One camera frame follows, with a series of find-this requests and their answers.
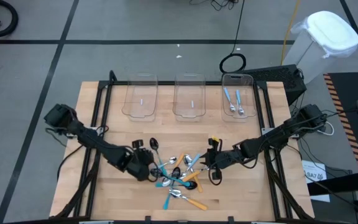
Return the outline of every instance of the utensil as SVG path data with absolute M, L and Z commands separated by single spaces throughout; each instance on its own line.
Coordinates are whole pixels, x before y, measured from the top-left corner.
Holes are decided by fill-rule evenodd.
M 179 178 L 180 176 L 180 168 L 179 167 L 175 167 L 171 173 L 171 177 L 174 177 L 174 178 Z M 163 205 L 163 209 L 166 210 L 168 209 L 168 205 L 169 205 L 169 199 L 171 197 L 171 194 L 168 194 L 167 196 L 167 199 L 165 200 L 165 203 Z
M 190 186 L 190 183 L 189 182 L 185 182 L 185 181 L 182 181 L 181 179 L 177 179 L 177 178 L 173 178 L 173 177 L 170 177 L 168 175 L 165 175 L 162 173 L 162 171 L 158 168 L 153 168 L 153 169 L 150 169 L 150 174 L 155 177 L 155 178 L 160 178 L 160 177 L 165 177 L 167 179 L 170 179 L 170 180 L 174 180 L 176 182 L 178 182 L 179 184 L 183 184 L 184 186 L 186 187 L 189 187 Z
M 150 147 L 155 151 L 158 157 L 158 161 L 160 162 L 160 165 L 162 164 L 162 160 L 160 157 L 160 154 L 158 153 L 158 141 L 155 138 L 150 138 L 149 141 Z M 165 170 L 164 166 L 159 167 L 162 170 L 162 174 L 167 175 L 167 171 Z
M 227 88 L 224 87 L 223 90 L 224 90 L 224 94 L 226 94 L 227 100 L 229 100 L 229 103 L 230 103 L 230 111 L 235 112 L 235 111 L 236 111 L 236 108 L 235 108 L 235 107 L 233 106 L 233 104 L 231 103 L 230 95 L 229 95 L 229 92 L 228 92 Z
M 158 165 L 158 168 L 161 168 L 161 167 L 163 167 L 163 166 L 165 166 L 167 164 L 174 164 L 174 163 L 176 163 L 176 161 L 177 161 L 176 157 L 171 157 L 171 158 L 169 158 L 168 162 L 166 162 L 164 164 L 161 164 L 161 165 Z
M 244 109 L 241 107 L 241 97 L 240 97 L 240 90 L 236 90 L 236 96 L 237 96 L 237 105 L 239 107 L 239 114 L 244 114 Z
M 180 164 L 180 162 L 183 160 L 184 156 L 185 156 L 184 153 L 180 154 L 180 156 L 179 156 L 179 158 L 178 158 L 178 160 L 177 160 L 177 163 L 175 163 L 174 167 L 179 166 L 179 164 Z
M 190 157 L 189 154 L 186 154 L 186 155 L 185 155 L 184 161 L 185 161 L 186 166 L 188 166 L 188 169 L 190 169 L 190 172 L 191 172 L 191 173 L 194 173 L 193 168 L 191 168 L 191 167 L 189 166 L 189 164 L 191 164 L 191 162 L 192 162 L 192 159 L 191 159 L 191 157 Z M 197 183 L 197 190 L 198 190 L 198 192 L 199 192 L 199 193 L 203 193 L 203 187 L 201 186 L 200 180 L 198 180 L 198 177 L 197 177 L 197 176 L 194 177 L 194 181 Z
M 204 171 L 204 170 L 208 170 L 209 169 L 209 167 L 208 166 L 205 166 L 204 168 L 202 168 L 202 169 L 200 169 L 200 170 L 198 170 L 198 171 L 196 171 L 196 172 L 194 172 L 194 173 L 192 173 L 192 174 L 190 174 L 190 175 L 187 175 L 185 178 L 183 178 L 183 180 L 182 181 L 189 181 L 191 178 L 193 178 L 193 177 L 196 177 L 198 174 L 200 174 L 202 171 Z
M 187 165 L 188 167 L 186 169 L 186 172 L 197 162 L 197 160 L 200 158 L 200 156 L 201 156 L 201 154 L 199 153 L 196 155 L 196 157 L 194 157 L 194 159 L 190 158 L 190 163 Z
M 172 183 L 172 180 L 168 179 L 168 178 L 164 178 L 162 179 L 162 187 L 167 187 Z
M 181 187 L 181 186 L 183 186 L 187 190 L 193 190 L 193 189 L 197 188 L 197 183 L 195 181 L 188 181 L 188 183 L 190 183 L 189 187 L 186 187 L 183 184 L 174 184 L 173 187 Z M 164 182 L 157 182 L 157 183 L 155 183 L 155 187 L 162 188 L 162 187 L 169 187 L 169 186 L 164 185 Z
M 172 194 L 173 197 L 180 197 L 180 198 L 183 198 L 183 199 L 187 200 L 188 202 L 192 203 L 193 205 L 195 205 L 199 209 L 202 209 L 204 211 L 206 211 L 208 209 L 208 207 L 206 205 L 203 205 L 202 203 L 199 203 L 196 200 L 190 199 L 190 198 L 182 195 L 181 191 L 178 190 L 178 189 L 169 189 L 169 193 Z
M 180 174 L 180 178 L 181 180 L 183 180 L 183 178 L 185 178 L 187 176 L 187 173 L 183 172 Z

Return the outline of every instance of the orange-handled utensil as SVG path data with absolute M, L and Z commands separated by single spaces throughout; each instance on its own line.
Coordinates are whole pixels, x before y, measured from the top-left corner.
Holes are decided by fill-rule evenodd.
M 203 187 L 200 184 L 200 180 L 197 176 L 194 176 L 194 181 L 197 183 L 197 190 L 199 193 L 203 193 Z
M 192 173 L 190 175 L 187 175 L 185 178 L 183 178 L 182 181 L 184 181 L 184 182 L 189 181 L 191 178 L 196 177 L 198 174 L 200 174 L 201 171 L 202 170 L 198 170 L 198 171 L 196 171 L 196 172 L 194 172 L 194 173 Z
M 199 209 L 202 209 L 204 211 L 207 211 L 208 207 L 206 205 L 203 205 L 202 203 L 197 202 L 196 200 L 186 198 L 185 196 L 182 196 L 182 198 L 185 198 L 188 202 L 192 203 L 193 205 L 197 206 Z
M 180 197 L 180 198 L 185 199 L 186 201 L 192 203 L 194 206 L 198 207 L 199 209 L 202 209 L 204 211 L 208 209 L 208 207 L 206 205 L 203 205 L 202 203 L 197 202 L 196 200 L 187 198 L 186 196 L 182 195 L 181 191 L 178 189 L 169 189 L 169 193 L 176 198 Z
M 184 156 L 185 156 L 184 153 L 180 154 L 180 156 L 179 156 L 177 162 L 175 163 L 174 167 L 179 166 L 179 164 L 180 164 L 180 162 L 183 160 Z

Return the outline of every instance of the white lid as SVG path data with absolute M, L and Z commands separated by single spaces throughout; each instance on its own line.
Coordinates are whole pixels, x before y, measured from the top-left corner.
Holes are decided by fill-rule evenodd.
M 334 54 L 357 48 L 357 33 L 345 20 L 332 12 L 313 13 L 306 23 L 307 31 L 314 41 Z

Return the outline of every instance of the pile of utensils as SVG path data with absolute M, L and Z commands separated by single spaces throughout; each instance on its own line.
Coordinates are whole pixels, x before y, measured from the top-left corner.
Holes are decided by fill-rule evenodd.
M 162 181 L 157 181 L 155 183 L 155 186 L 157 188 L 169 188 L 168 190 L 168 196 L 165 200 L 165 203 L 163 205 L 163 209 L 168 209 L 170 197 L 174 198 L 182 198 L 185 199 L 187 202 L 190 202 L 194 206 L 202 209 L 207 210 L 207 206 L 203 205 L 200 202 L 197 202 L 196 200 L 190 199 L 184 195 L 182 195 L 181 190 L 176 189 L 176 187 L 185 187 L 187 190 L 193 190 L 197 188 L 198 192 L 202 193 L 203 188 L 200 184 L 200 181 L 198 180 L 197 176 L 193 176 L 193 180 L 188 180 L 189 178 L 186 178 L 187 172 L 190 171 L 191 173 L 194 173 L 193 165 L 197 162 L 197 160 L 200 158 L 200 154 L 197 154 L 194 159 L 191 158 L 189 154 L 182 153 L 179 158 L 171 157 L 167 162 L 163 162 L 160 158 L 160 155 L 158 154 L 158 142 L 156 139 L 151 138 L 150 139 L 150 146 L 153 150 L 155 150 L 157 157 L 158 157 L 158 168 L 152 169 L 150 172 L 152 175 L 154 175 L 156 178 L 162 177 Z M 183 161 L 185 165 L 187 166 L 186 171 L 181 172 L 179 168 L 180 162 Z M 165 166 L 174 164 L 174 169 L 172 170 L 172 173 L 170 175 L 167 174 L 167 171 L 165 170 Z

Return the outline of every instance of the white trash can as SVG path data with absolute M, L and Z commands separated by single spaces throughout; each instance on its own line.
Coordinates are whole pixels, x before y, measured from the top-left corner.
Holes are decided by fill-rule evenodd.
M 353 54 L 358 46 L 358 35 L 338 15 L 321 11 L 295 24 L 292 33 L 299 33 L 283 65 L 295 64 L 302 69 L 305 84 L 312 81 L 337 58 Z

